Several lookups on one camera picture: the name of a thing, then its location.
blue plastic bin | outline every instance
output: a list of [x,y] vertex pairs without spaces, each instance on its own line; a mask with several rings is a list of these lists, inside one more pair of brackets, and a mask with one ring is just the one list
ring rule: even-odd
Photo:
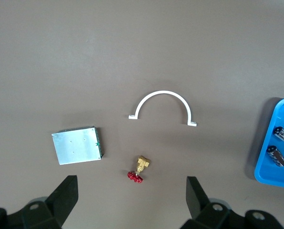
[[261,183],[284,187],[284,167],[278,167],[266,152],[268,146],[274,145],[284,156],[284,141],[273,134],[274,128],[278,126],[284,128],[284,99],[278,102],[274,108],[254,176]]

white curved handle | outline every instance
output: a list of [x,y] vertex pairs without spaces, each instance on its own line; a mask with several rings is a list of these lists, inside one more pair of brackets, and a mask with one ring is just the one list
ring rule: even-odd
[[134,115],[128,116],[128,118],[129,119],[138,119],[139,111],[140,111],[143,103],[145,103],[146,100],[148,100],[149,98],[151,98],[151,97],[153,97],[154,95],[157,95],[157,94],[171,94],[171,95],[177,97],[178,99],[180,99],[180,101],[184,104],[186,111],[188,113],[188,125],[197,126],[196,122],[191,122],[192,114],[191,114],[191,110],[190,110],[188,103],[180,95],[178,95],[175,92],[170,92],[170,91],[156,91],[156,92],[150,93],[149,95],[145,96],[141,100],[141,102],[138,104],[137,109],[136,109],[136,113]]

brass valve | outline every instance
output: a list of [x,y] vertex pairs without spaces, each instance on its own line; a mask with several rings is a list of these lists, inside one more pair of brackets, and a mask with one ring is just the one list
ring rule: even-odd
[[140,156],[137,161],[137,169],[135,171],[136,175],[139,175],[145,168],[147,168],[150,162],[150,159]]

gray table surface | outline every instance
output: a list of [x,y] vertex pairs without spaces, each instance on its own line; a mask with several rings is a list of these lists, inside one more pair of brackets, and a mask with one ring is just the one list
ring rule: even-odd
[[[148,93],[158,95],[129,120]],[[179,228],[186,176],[284,226],[284,188],[253,177],[265,103],[284,98],[284,0],[0,1],[0,207],[78,175],[64,229]],[[95,125],[101,161],[58,164],[51,134]],[[126,177],[137,156],[145,181]]]

black capacitor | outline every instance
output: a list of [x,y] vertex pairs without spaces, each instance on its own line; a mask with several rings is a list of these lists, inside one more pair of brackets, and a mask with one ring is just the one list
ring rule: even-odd
[[284,141],[284,128],[279,126],[274,129],[274,135]]
[[277,149],[276,146],[268,146],[266,152],[277,166],[284,166],[284,156],[281,154],[281,152]]

